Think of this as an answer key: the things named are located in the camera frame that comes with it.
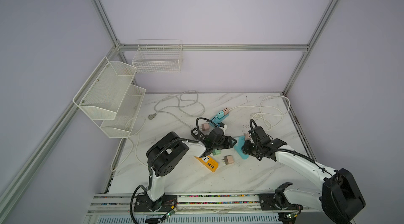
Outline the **green plug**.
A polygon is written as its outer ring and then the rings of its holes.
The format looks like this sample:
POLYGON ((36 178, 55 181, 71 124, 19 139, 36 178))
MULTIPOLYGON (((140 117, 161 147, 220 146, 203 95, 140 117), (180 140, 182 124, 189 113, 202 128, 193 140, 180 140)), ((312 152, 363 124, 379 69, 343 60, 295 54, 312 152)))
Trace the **green plug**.
POLYGON ((220 150, 215 149, 215 150, 212 151, 213 156, 217 156, 217 155, 220 155, 220 154, 221 154, 220 150))

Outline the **pink plug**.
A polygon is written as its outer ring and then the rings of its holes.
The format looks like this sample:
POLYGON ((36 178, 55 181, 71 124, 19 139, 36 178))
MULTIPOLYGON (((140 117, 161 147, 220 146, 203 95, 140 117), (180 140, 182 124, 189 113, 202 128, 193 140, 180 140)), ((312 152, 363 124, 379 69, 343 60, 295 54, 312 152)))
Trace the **pink plug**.
POLYGON ((229 109, 228 108, 223 109, 223 113, 226 116, 227 114, 229 114, 229 109))
POLYGON ((233 158, 233 156, 232 156, 232 155, 225 156, 225 157, 223 158, 223 163, 224 163, 225 165, 233 164, 233 163, 234 163, 234 158, 233 158))
POLYGON ((244 136, 246 141, 251 141, 251 135, 249 133, 245 133, 244 136))
POLYGON ((204 123, 201 125, 201 130, 202 131, 207 131, 210 129, 210 123, 204 123))

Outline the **teal triangular power strip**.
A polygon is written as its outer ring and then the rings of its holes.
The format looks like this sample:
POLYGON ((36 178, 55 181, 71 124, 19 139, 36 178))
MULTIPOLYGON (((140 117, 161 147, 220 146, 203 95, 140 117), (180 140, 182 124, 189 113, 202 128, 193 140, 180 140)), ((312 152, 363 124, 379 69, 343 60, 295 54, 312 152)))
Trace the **teal triangular power strip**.
POLYGON ((249 155, 243 153, 243 150, 242 150, 242 148, 245 144, 245 136, 239 136, 236 138, 236 140, 237 140, 237 143, 234 145, 234 149, 243 160, 246 160, 249 157, 249 155))

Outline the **orange power strip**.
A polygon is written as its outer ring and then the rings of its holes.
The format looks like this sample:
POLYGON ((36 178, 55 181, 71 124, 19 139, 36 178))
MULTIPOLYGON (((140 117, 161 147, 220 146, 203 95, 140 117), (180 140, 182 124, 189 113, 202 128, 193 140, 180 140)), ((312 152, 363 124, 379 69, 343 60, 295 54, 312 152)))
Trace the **orange power strip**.
POLYGON ((203 164, 209 171, 215 172, 219 164, 217 161, 215 161, 211 156, 206 156, 206 157, 195 157, 201 164, 203 164))

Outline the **blue power strip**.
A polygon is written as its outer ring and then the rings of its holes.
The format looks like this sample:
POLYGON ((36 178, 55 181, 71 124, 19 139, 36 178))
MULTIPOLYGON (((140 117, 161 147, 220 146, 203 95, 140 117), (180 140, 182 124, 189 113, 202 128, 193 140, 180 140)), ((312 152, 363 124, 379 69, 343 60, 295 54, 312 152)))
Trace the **blue power strip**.
POLYGON ((210 119, 209 124, 211 126, 219 125, 229 116, 229 112, 220 111, 216 116, 210 119))

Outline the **teal plug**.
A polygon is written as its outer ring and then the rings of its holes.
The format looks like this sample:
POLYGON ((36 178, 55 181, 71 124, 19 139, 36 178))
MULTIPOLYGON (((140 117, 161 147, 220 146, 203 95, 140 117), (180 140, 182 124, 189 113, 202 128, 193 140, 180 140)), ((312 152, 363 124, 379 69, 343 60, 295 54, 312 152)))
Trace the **teal plug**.
POLYGON ((216 117, 217 119, 222 119, 224 117, 223 111, 218 112, 216 117))

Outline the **black power strip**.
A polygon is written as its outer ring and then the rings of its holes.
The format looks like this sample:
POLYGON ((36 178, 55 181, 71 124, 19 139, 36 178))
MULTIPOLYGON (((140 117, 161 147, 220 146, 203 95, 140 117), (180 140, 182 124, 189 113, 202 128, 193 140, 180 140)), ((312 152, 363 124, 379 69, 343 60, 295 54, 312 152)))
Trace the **black power strip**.
POLYGON ((204 134, 198 128, 192 129, 190 133, 197 140, 200 140, 204 137, 204 134))

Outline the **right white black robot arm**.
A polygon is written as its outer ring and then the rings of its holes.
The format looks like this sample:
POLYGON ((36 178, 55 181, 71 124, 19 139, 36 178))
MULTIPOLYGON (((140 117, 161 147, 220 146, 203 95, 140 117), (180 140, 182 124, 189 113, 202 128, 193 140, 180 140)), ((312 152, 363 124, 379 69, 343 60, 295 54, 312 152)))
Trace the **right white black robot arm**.
POLYGON ((251 119, 249 121, 250 141, 242 151, 255 157, 283 164, 308 179, 314 189, 301 189, 292 182, 285 182, 275 189, 272 205, 280 210, 302 207, 322 211, 336 224, 349 224, 365 207, 365 199, 347 169, 335 170, 297 152, 281 139, 273 138, 251 119))

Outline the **pink plug on blue strip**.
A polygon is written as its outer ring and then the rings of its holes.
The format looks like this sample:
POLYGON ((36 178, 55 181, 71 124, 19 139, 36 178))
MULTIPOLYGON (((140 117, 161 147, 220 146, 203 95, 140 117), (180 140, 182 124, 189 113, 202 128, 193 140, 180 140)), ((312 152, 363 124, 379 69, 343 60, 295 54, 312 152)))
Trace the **pink plug on blue strip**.
POLYGON ((223 113, 226 116, 227 114, 229 114, 229 109, 228 108, 223 109, 223 113))

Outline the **lower white mesh shelf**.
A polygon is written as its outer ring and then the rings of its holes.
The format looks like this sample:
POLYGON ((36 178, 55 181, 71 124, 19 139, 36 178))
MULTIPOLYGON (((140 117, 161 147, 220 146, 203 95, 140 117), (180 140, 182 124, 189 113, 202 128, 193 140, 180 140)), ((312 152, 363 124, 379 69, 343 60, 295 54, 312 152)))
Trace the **lower white mesh shelf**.
POLYGON ((128 138, 133 130, 146 89, 130 85, 114 120, 104 120, 102 132, 108 138, 128 138))

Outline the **white mesh shelf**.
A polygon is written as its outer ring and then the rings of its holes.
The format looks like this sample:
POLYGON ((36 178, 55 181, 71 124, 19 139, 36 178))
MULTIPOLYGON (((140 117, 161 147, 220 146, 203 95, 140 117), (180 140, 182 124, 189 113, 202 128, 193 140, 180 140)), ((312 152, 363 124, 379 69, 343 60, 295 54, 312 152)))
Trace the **white mesh shelf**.
POLYGON ((108 138, 128 138, 133 130, 146 89, 130 85, 114 120, 104 120, 102 132, 108 138))
POLYGON ((91 120, 114 120, 136 70, 132 65, 103 58, 74 96, 73 104, 91 120))

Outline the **upper white mesh shelf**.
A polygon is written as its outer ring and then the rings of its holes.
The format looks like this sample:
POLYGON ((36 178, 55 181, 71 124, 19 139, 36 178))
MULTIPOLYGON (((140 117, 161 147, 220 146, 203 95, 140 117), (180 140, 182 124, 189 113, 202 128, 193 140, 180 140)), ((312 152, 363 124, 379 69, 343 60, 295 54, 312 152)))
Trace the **upper white mesh shelf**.
POLYGON ((91 120, 114 120, 136 70, 132 65, 103 58, 74 96, 73 104, 91 120))

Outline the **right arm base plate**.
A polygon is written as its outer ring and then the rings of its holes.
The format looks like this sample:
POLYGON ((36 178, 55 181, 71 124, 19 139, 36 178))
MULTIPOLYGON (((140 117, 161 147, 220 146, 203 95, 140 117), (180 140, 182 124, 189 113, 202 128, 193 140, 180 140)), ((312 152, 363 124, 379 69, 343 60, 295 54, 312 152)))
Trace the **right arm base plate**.
POLYGON ((285 196, 278 193, 260 193, 258 195, 261 210, 302 210, 303 206, 291 204, 285 196))

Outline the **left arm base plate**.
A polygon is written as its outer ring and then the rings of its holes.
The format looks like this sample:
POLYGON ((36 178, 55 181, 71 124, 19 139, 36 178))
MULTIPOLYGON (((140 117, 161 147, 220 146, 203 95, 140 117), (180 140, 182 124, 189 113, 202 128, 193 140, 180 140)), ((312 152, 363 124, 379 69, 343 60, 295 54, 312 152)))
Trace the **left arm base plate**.
POLYGON ((139 195, 134 203, 134 212, 169 212, 177 206, 176 195, 163 195, 160 199, 152 201, 148 195, 139 195))

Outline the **aluminium mounting rail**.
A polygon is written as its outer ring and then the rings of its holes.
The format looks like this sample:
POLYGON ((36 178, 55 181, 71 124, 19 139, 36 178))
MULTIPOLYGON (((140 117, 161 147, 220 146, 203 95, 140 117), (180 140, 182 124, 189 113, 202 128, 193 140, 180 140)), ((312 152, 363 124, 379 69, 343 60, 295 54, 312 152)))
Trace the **aluminium mounting rail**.
MULTIPOLYGON (((262 213, 262 206, 274 206, 269 199, 260 199, 261 194, 273 195, 272 190, 264 191, 237 191, 237 192, 214 192, 214 193, 179 193, 171 192, 170 195, 176 195, 175 203, 166 201, 158 211, 152 212, 144 210, 134 212, 136 215, 162 215, 168 212, 172 205, 176 205, 177 214, 219 214, 227 213, 262 213)), ((139 206, 140 203, 130 204, 131 193, 107 193, 96 194, 85 213, 91 215, 128 215, 130 209, 139 206)))

